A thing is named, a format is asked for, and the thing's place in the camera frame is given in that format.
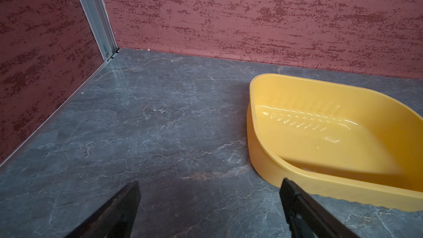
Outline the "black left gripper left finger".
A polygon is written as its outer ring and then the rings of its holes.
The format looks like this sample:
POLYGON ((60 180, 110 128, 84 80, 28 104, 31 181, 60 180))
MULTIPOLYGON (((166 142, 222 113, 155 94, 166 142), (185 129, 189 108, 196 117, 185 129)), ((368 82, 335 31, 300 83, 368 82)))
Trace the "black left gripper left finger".
POLYGON ((90 217, 71 231, 68 238, 128 238, 131 236, 141 192, 137 181, 121 188, 90 217))

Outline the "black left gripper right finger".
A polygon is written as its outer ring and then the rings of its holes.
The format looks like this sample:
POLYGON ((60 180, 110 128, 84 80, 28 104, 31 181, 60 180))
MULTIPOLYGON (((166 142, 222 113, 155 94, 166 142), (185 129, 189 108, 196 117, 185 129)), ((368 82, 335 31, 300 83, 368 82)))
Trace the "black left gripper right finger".
POLYGON ((279 191, 293 238, 357 238, 295 182, 285 178, 279 191))

